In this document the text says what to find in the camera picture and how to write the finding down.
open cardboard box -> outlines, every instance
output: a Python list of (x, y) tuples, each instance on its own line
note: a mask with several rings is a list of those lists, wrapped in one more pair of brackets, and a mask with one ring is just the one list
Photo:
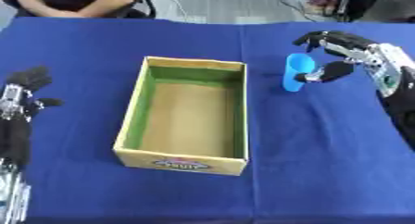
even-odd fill
[(114, 151), (127, 167), (239, 175), (246, 120), (245, 64), (148, 56)]

box bottom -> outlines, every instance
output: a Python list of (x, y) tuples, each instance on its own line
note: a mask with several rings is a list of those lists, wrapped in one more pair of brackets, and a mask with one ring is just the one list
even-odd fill
[(234, 157), (233, 87), (156, 83), (140, 150)]

robotic hand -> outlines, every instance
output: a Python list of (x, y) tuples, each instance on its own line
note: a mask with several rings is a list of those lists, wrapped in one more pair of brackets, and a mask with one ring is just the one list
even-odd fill
[(29, 162), (31, 119), (57, 99), (33, 100), (32, 93), (51, 83), (45, 67), (15, 72), (6, 81), (0, 98), (0, 222), (21, 223), (26, 218), (31, 186), (22, 170)]
[(400, 47), (341, 31), (313, 31), (294, 44), (308, 44), (308, 52), (322, 46), (328, 54), (344, 58), (316, 72), (298, 74), (298, 81), (334, 81), (352, 73), (354, 65), (362, 65), (377, 87), (385, 112), (415, 151), (415, 63)]

blue table surface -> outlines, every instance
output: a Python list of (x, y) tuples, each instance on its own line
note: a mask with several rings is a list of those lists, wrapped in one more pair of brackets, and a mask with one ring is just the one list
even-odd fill
[[(0, 80), (45, 65), (54, 83), (36, 95), (66, 102), (33, 122), (26, 173), (32, 223), (415, 217), (415, 154), (361, 68), (299, 93), (282, 89), (286, 56), (304, 51), (291, 42), (317, 30), (353, 32), (415, 56), (412, 25), (16, 19), (0, 34)], [(336, 59), (321, 50), (311, 55), (319, 64)], [(111, 146), (144, 56), (247, 63), (251, 160), (242, 176), (125, 168), (118, 161)]]

box label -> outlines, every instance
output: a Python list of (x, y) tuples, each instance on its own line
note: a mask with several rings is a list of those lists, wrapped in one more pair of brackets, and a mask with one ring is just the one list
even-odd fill
[(210, 166), (202, 164), (196, 161), (188, 161), (183, 158), (166, 158), (153, 162), (153, 164), (164, 167), (164, 168), (174, 168), (179, 170), (199, 170), (199, 169), (209, 169)]

